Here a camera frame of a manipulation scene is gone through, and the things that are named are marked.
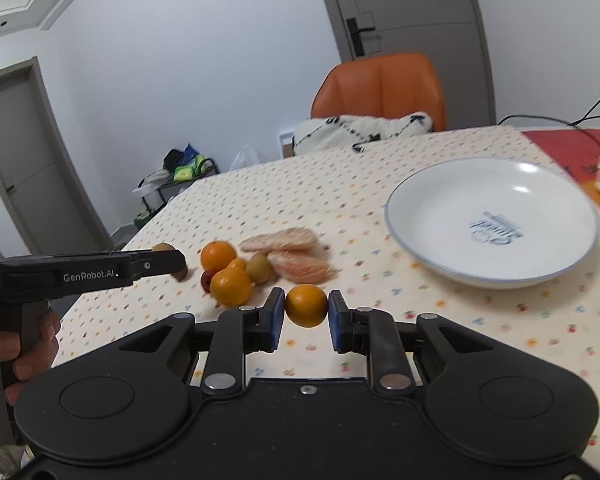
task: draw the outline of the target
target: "chair backrest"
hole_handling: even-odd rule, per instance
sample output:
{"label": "chair backrest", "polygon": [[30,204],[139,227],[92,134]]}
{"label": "chair backrest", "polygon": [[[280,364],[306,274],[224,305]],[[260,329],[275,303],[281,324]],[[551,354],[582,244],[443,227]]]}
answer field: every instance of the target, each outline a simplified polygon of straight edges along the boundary
{"label": "chair backrest", "polygon": [[312,118],[361,115],[399,119],[414,112],[446,127],[445,99],[424,54],[393,54],[349,61],[331,70],[311,110]]}

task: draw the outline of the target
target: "screw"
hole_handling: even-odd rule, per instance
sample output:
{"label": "screw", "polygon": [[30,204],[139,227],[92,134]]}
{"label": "screw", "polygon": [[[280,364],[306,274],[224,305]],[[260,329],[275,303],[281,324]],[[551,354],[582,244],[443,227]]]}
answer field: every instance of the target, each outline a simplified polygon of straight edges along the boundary
{"label": "screw", "polygon": [[226,390],[235,384],[235,377],[229,374],[211,374],[205,378],[205,384],[212,390]]}
{"label": "screw", "polygon": [[404,390],[411,386],[411,379],[402,374],[387,374],[380,377],[380,386],[385,390]]}
{"label": "screw", "polygon": [[303,395],[315,395],[318,393],[318,388],[312,384],[305,384],[304,386],[300,386],[300,393]]}

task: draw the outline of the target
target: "human hand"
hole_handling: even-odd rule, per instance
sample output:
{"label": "human hand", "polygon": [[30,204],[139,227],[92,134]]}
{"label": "human hand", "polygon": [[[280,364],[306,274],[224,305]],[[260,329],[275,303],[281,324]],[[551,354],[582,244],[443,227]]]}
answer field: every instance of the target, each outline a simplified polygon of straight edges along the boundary
{"label": "human hand", "polygon": [[[20,354],[20,337],[13,332],[0,330],[0,362],[13,362],[13,373],[20,381],[27,381],[32,377],[51,368],[58,354],[58,340],[56,334],[60,330],[60,318],[50,310],[40,320],[40,339],[34,347],[25,355]],[[13,406],[24,382],[8,386],[4,391],[7,402]]]}

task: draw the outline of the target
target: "door handle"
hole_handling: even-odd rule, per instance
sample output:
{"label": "door handle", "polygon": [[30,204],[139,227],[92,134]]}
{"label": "door handle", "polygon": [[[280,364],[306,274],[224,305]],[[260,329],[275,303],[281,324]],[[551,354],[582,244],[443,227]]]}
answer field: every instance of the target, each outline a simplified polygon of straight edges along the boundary
{"label": "door handle", "polygon": [[362,38],[360,38],[360,34],[362,32],[374,32],[376,28],[358,28],[358,20],[356,18],[349,18],[347,20],[347,28],[349,29],[349,35],[351,36],[351,43],[353,44],[353,51],[356,54],[356,57],[364,56],[365,47],[362,45]]}

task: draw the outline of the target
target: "white blanket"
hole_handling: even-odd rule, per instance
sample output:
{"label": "white blanket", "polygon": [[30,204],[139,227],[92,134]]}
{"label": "white blanket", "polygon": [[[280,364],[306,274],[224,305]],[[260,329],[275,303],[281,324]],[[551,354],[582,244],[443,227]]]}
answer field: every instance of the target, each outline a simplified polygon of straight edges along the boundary
{"label": "white blanket", "polygon": [[294,153],[304,155],[374,140],[430,134],[432,131],[433,121],[424,112],[401,119],[354,115],[309,119],[300,123],[294,132]]}

